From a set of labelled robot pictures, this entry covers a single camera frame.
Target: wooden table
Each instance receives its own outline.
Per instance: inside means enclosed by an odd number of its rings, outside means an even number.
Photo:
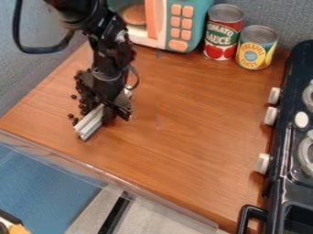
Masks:
[[[136,47],[142,83],[130,122],[117,120],[88,143],[73,131],[78,114],[73,76],[92,62],[83,45],[0,121],[2,129],[101,168],[194,211],[233,233],[245,204],[261,206],[263,177],[254,172],[271,128],[262,125],[270,89],[279,86],[288,51],[271,68],[250,71]]]

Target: gray wall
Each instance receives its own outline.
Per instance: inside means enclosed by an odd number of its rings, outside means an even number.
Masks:
[[[239,6],[245,13],[247,26],[273,28],[282,48],[313,39],[313,0],[216,0],[216,3]]]
[[[16,0],[1,2],[0,116],[47,77],[83,39],[77,35],[70,48],[57,54],[23,54],[12,39],[12,17]],[[58,14],[42,0],[24,0],[21,29],[23,44],[28,46],[54,45],[66,33],[59,26]]]

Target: toy microwave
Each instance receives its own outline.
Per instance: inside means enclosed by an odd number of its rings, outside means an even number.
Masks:
[[[108,5],[127,23],[134,43],[187,53],[203,39],[213,1],[108,0]]]

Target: yellow label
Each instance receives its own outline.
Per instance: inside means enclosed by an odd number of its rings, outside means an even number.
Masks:
[[[266,55],[266,64],[270,65],[273,59],[273,55],[276,49],[277,43],[274,44],[270,50],[268,50],[267,55]]]
[[[265,49],[257,44],[246,42],[238,47],[237,62],[246,69],[258,69],[266,58]]]

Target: can lid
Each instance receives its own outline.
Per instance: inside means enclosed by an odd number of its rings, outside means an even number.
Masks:
[[[212,21],[236,23],[243,20],[243,11],[236,5],[218,4],[210,8],[209,17]]]
[[[242,37],[257,44],[270,44],[278,40],[277,33],[271,27],[266,26],[248,26],[243,29]]]

